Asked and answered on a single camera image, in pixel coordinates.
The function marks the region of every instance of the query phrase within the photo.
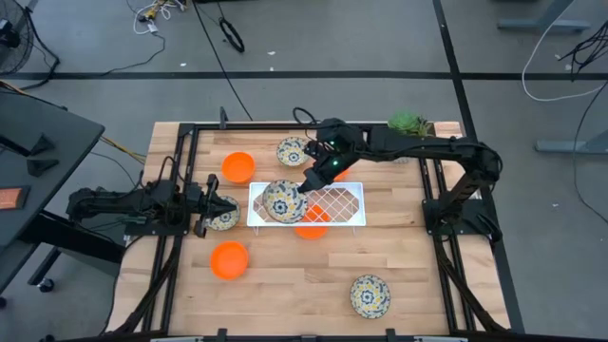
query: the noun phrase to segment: desk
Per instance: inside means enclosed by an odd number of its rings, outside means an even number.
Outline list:
[[[54,159],[59,163],[40,177],[33,177],[28,173],[26,157],[8,150],[0,154],[0,187],[29,186],[23,208],[0,211],[0,294],[40,242],[120,262],[122,246],[74,229],[66,219],[44,211],[97,143],[104,127],[58,106],[3,90],[0,91],[0,133],[2,122],[9,119],[24,123],[25,132],[32,129],[44,133],[54,144],[53,149],[30,159]],[[45,262],[45,267],[51,264],[52,258]],[[45,268],[39,271],[36,274],[46,272]]]
[[[158,176],[164,156],[173,155],[178,127],[178,123],[156,123],[144,169],[147,180]],[[435,123],[435,130],[441,137],[461,134],[458,123]],[[304,167],[288,168],[276,159],[276,145],[287,136],[304,137],[304,132],[199,133],[193,181],[205,182],[209,173],[215,173],[218,193],[240,203],[241,218],[229,231],[209,231],[206,239],[194,234],[183,239],[169,334],[215,335],[218,328],[227,328],[229,335],[384,335],[387,328],[394,328],[397,334],[447,333],[437,263],[424,228],[421,201],[425,193],[417,160],[359,161],[351,168],[346,181],[363,182],[368,224],[357,228],[356,236],[348,227],[333,227],[322,239],[309,241],[297,237],[291,228],[264,227],[255,236],[246,226],[248,186],[225,180],[221,162],[231,152],[246,151],[256,160],[252,181],[303,181]],[[190,137],[185,139],[182,174]],[[463,170],[454,162],[444,162],[444,169],[449,188]],[[164,175],[169,176],[166,168]],[[431,179],[437,195],[437,181],[433,175]],[[224,240],[240,241],[250,253],[246,273],[229,282],[217,279],[209,269],[212,250]],[[125,321],[147,290],[156,241],[156,237],[143,237],[124,256],[109,330]],[[503,291],[487,240],[459,236],[459,241],[471,290],[508,327]],[[380,319],[364,319],[352,309],[349,289],[364,274],[380,276],[389,284],[391,305]],[[456,318],[463,329],[460,300],[451,288]],[[163,300],[161,293],[153,329],[159,327]]]

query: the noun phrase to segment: white cable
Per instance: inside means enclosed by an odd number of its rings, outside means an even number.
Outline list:
[[[161,5],[159,7],[159,9],[157,9],[157,12],[160,11],[161,14],[162,14],[162,17],[165,20],[171,19],[171,11],[168,8],[174,8],[174,7],[176,7],[176,5],[168,4],[167,1],[165,1],[163,3],[163,5]],[[151,32],[150,29],[147,29],[145,31],[137,31],[137,22],[138,22],[138,19],[140,17],[140,13],[142,13],[144,10],[147,10],[149,8],[157,6],[158,3],[159,3],[159,0],[155,0],[152,4],[150,4],[150,5],[142,8],[140,10],[138,10],[137,13],[135,13],[135,17],[133,18],[133,31],[135,32],[135,34],[146,34],[146,33],[150,33]]]
[[[149,9],[149,8],[155,6],[155,5],[156,5],[156,1],[154,3],[152,3],[152,5],[148,5],[148,6],[144,7],[144,8],[142,8],[142,9],[138,10],[137,13],[135,13],[135,17],[133,18],[133,32],[135,32],[135,34],[150,33],[150,29],[147,29],[145,31],[137,31],[137,21],[138,21],[138,18],[140,17],[140,13],[143,10]]]
[[[530,63],[532,62],[532,59],[534,58],[534,55],[536,54],[536,50],[539,49],[539,46],[541,45],[542,39],[544,39],[544,36],[549,32],[549,30],[553,27],[553,25],[560,20],[560,18],[563,16],[564,13],[566,13],[566,11],[570,8],[570,6],[572,6],[572,4],[574,4],[575,1],[573,1],[572,3],[570,3],[570,5],[568,5],[567,8],[565,8],[563,10],[563,12],[558,15],[557,18],[555,18],[555,20],[553,21],[553,23],[551,23],[551,25],[549,25],[549,27],[544,31],[544,33],[541,36],[541,39],[539,39],[539,42],[536,44],[536,46],[534,47],[534,49],[532,50],[532,54],[530,55],[530,58],[528,59],[528,62],[525,64],[525,66],[523,67],[523,71],[522,71],[522,85],[523,85],[523,91],[525,91],[525,94],[527,96],[530,97],[530,99],[535,100],[535,101],[540,101],[540,102],[552,102],[552,101],[559,101],[559,100],[565,100],[565,99],[572,99],[572,98],[577,98],[580,96],[587,96],[589,94],[593,94],[596,91],[599,91],[601,89],[601,86],[593,89],[593,90],[589,90],[586,92],[583,92],[581,94],[574,94],[574,95],[564,95],[564,96],[559,96],[557,98],[552,98],[552,99],[543,99],[543,98],[538,98],[532,94],[530,94],[530,92],[528,91],[527,86],[525,86],[525,71],[528,69],[528,67],[530,66]]]

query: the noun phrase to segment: blue and yellow patterned bowl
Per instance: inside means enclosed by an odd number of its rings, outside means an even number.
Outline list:
[[[306,195],[297,192],[290,180],[275,180],[262,193],[262,204],[268,215],[281,223],[295,223],[304,218],[308,209]]]
[[[361,275],[352,284],[351,304],[364,318],[380,318],[389,310],[389,286],[375,275]]]
[[[221,214],[220,216],[214,218],[211,223],[209,223],[209,228],[217,231],[228,230],[234,227],[237,225],[238,220],[240,219],[240,208],[238,207],[237,200],[231,198],[230,196],[220,196],[220,198],[236,205],[237,210],[233,210],[230,213]]]
[[[309,156],[304,153],[306,140],[299,137],[289,137],[281,141],[276,147],[276,157],[287,166],[299,166],[308,161]]]

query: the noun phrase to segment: black desk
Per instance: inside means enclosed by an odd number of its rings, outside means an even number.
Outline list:
[[[36,178],[28,174],[27,158],[8,150],[0,152],[0,187],[29,186],[22,209],[0,211],[0,294],[40,242],[120,262],[122,246],[77,229],[67,219],[44,210],[99,140],[104,127],[54,105],[0,91],[0,131],[2,121],[10,116],[23,118],[55,145],[31,159],[55,159],[59,164]]]

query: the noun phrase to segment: cable bundle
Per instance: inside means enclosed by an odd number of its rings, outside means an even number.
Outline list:
[[[583,58],[580,57],[581,53],[589,48],[593,49],[591,53],[583,60],[580,60]],[[571,57],[570,66],[572,68],[570,69],[570,79],[574,82],[585,67],[595,62],[606,52],[608,52],[608,21],[604,22],[594,35],[578,43],[570,52],[561,57],[560,61]]]

